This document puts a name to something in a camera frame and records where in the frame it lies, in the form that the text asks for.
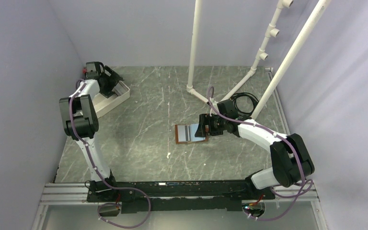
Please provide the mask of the white rectangular plastic tray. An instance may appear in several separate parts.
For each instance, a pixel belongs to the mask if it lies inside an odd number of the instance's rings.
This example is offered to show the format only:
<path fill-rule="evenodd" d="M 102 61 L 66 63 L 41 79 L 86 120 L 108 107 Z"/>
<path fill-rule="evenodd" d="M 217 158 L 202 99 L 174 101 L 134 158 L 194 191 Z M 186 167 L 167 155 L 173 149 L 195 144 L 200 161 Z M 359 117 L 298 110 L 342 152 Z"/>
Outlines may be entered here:
<path fill-rule="evenodd" d="M 130 97 L 130 88 L 120 81 L 112 90 L 112 95 L 105 97 L 102 94 L 97 94 L 92 100 L 96 115 L 98 118 L 109 113 L 121 103 Z"/>

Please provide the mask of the brown leather card holder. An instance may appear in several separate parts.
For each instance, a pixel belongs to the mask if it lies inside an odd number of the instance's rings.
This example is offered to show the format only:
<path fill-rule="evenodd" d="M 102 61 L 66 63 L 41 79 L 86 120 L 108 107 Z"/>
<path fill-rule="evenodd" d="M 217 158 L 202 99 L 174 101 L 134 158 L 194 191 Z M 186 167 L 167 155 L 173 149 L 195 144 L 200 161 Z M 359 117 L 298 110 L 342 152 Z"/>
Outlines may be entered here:
<path fill-rule="evenodd" d="M 191 125 L 175 125 L 175 143 L 176 144 L 194 144 L 200 142 L 207 142 L 208 137 L 199 138 L 196 137 L 196 130 L 198 124 Z"/>

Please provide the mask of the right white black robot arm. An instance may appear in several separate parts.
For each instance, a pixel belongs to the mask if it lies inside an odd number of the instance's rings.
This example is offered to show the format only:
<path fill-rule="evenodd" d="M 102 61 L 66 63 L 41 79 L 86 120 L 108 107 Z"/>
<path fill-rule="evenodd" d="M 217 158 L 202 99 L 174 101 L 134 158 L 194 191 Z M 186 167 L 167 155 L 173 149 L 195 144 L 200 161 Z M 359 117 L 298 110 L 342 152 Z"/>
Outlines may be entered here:
<path fill-rule="evenodd" d="M 269 152 L 272 166 L 249 176 L 245 193 L 258 198 L 265 188 L 290 187 L 314 173 L 315 167 L 302 137 L 275 132 L 247 116 L 225 119 L 219 115 L 201 114 L 197 138 L 222 135 L 224 131 L 249 140 Z"/>

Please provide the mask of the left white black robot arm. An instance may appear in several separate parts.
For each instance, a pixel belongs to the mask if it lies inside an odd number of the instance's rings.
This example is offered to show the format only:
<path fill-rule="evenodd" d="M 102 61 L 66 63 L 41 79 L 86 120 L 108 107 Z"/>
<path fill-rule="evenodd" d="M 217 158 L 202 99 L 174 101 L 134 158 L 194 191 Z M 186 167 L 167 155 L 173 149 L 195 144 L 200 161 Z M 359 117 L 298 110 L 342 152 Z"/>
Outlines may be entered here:
<path fill-rule="evenodd" d="M 89 193 L 100 194 L 104 200 L 113 201 L 117 198 L 119 189 L 112 184 L 115 178 L 95 139 L 99 121 L 92 100 L 99 94 L 111 96 L 113 88 L 122 77 L 98 61 L 86 63 L 84 76 L 77 81 L 73 94 L 59 100 L 62 125 L 65 134 L 81 148 L 89 166 Z"/>

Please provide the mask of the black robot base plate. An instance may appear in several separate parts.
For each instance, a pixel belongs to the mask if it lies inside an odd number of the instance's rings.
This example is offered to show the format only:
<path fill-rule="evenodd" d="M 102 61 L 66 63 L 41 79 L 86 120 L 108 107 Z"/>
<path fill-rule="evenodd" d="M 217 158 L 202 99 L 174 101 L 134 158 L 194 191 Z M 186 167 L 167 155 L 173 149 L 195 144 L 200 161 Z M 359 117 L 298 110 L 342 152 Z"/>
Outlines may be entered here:
<path fill-rule="evenodd" d="M 273 200 L 270 188 L 256 189 L 251 180 L 115 182 L 113 189 L 90 182 L 89 203 L 121 202 L 123 214 L 151 211 L 224 209 L 240 211 L 244 204 Z"/>

